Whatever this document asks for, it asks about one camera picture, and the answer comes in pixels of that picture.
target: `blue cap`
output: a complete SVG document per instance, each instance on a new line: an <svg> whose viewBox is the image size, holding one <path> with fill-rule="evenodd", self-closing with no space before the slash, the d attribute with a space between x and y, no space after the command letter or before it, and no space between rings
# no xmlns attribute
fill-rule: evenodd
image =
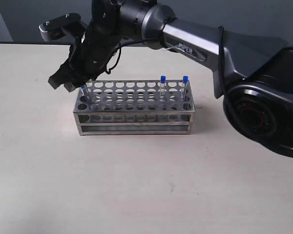
<svg viewBox="0 0 293 234"><path fill-rule="evenodd" d="M184 76L184 84L186 84L189 81L189 77L188 76Z"/></svg>
<svg viewBox="0 0 293 234"><path fill-rule="evenodd" d="M166 76L161 76L161 83L164 84L166 82Z"/></svg>

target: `stainless steel frame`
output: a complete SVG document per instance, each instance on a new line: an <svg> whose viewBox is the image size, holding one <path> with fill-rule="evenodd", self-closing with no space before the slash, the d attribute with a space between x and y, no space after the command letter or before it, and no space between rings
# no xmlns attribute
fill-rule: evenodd
<svg viewBox="0 0 293 234"><path fill-rule="evenodd" d="M80 89L74 107L79 134L190 134L195 107L190 83L168 80L164 99L156 80L94 81Z"/></svg>

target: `red ring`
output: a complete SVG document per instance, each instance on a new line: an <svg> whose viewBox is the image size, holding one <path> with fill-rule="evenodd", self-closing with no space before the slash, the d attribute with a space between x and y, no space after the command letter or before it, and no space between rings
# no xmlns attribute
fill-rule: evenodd
<svg viewBox="0 0 293 234"><path fill-rule="evenodd" d="M244 112L245 110L254 111L254 112L256 112L256 113L260 116L260 118L261 118L260 124L259 124L259 125L256 125L256 126L249 125L251 128L261 128L261 127L264 125L264 116L263 116L258 110L254 109L254 108L251 108L251 107L246 107L246 108L244 108L244 109L242 109L242 110L240 111L240 114L243 115L243 112Z"/></svg>

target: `white table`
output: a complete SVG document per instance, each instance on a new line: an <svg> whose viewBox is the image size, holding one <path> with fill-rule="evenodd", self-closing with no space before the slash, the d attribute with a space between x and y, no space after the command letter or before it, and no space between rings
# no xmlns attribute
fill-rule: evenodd
<svg viewBox="0 0 293 234"><path fill-rule="evenodd" d="M100 79L190 76L190 136L79 136L47 83L67 46L0 45L0 234L293 234L293 159L243 138L211 72L126 48Z"/></svg>

